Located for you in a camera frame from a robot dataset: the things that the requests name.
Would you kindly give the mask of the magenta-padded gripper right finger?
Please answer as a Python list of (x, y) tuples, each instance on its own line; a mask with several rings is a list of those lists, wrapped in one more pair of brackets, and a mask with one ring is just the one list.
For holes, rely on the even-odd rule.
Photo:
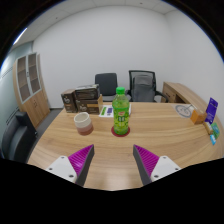
[(133, 156), (144, 185), (180, 170), (180, 167), (168, 156), (157, 156), (138, 145), (133, 145)]

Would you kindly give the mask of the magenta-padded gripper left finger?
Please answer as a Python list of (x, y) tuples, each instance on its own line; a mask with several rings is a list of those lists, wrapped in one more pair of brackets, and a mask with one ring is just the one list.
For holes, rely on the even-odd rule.
[(67, 181), (83, 186), (94, 156), (94, 145), (84, 147), (70, 156), (60, 156), (47, 171)]

